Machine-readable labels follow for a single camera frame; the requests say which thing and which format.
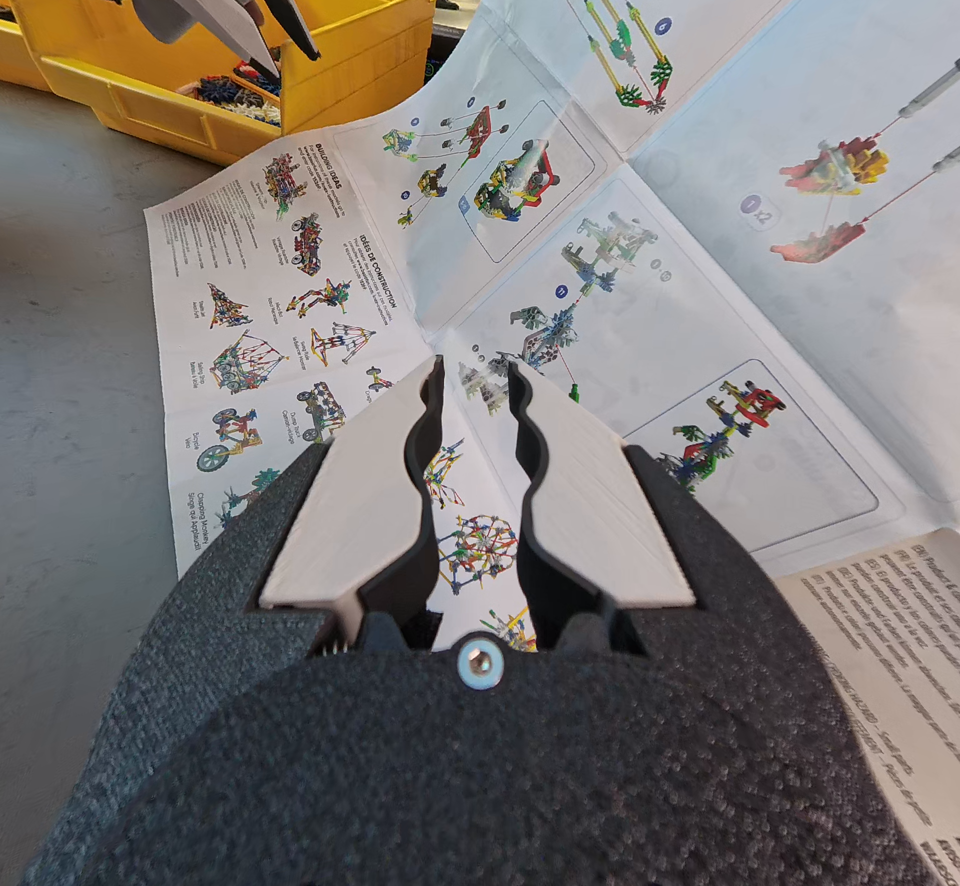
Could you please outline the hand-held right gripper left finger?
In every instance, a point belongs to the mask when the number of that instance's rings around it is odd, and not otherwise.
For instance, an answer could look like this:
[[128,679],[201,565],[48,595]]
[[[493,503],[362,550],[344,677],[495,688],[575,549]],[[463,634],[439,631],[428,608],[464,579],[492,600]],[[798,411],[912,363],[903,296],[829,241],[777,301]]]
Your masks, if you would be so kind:
[[368,613],[398,627],[439,578],[425,472],[441,448],[445,370],[430,356],[333,436],[260,594],[260,607],[334,613],[348,641]]

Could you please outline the pile of toy pieces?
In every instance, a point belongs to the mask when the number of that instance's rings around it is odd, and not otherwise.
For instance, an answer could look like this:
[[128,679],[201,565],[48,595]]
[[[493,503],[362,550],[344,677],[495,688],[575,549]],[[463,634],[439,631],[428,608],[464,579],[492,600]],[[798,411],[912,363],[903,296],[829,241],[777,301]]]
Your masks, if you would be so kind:
[[282,126],[280,79],[265,76],[247,62],[239,62],[225,75],[201,76],[175,92],[257,122]]

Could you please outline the yellow plastic bin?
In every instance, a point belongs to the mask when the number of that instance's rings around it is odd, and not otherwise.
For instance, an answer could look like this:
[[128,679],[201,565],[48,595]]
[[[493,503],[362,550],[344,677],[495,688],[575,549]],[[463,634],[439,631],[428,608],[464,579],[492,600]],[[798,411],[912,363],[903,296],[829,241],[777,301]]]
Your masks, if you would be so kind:
[[436,0],[294,0],[320,53],[309,61],[272,16],[262,29],[280,49],[281,125],[227,112],[178,92],[226,75],[238,57],[195,26],[156,40],[131,0],[2,0],[2,80],[79,103],[120,133],[227,165],[266,143],[384,112],[425,81]]

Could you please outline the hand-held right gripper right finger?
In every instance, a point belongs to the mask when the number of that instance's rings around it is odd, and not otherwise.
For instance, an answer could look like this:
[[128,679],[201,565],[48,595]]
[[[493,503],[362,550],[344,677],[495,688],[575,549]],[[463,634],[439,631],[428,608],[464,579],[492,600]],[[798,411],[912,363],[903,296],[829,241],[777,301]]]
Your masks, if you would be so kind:
[[688,608],[678,564],[623,439],[523,362],[509,366],[522,499],[517,576],[538,644],[557,644],[577,615]]

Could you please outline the printed instruction sheet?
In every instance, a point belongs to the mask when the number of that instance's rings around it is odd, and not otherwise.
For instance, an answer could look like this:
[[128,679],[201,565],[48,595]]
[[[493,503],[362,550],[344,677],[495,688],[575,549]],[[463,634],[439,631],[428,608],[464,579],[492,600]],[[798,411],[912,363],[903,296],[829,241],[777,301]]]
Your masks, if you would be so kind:
[[411,99],[146,219],[180,574],[437,352],[436,647],[545,651],[532,368],[784,575],[958,884],[958,0],[486,0]]

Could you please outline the grey desk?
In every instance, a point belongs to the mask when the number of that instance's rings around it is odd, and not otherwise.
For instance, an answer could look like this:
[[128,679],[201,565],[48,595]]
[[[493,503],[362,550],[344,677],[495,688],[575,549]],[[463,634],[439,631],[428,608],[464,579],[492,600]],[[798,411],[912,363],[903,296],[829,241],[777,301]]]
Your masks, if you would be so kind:
[[177,582],[145,208],[209,164],[2,83],[2,884]]

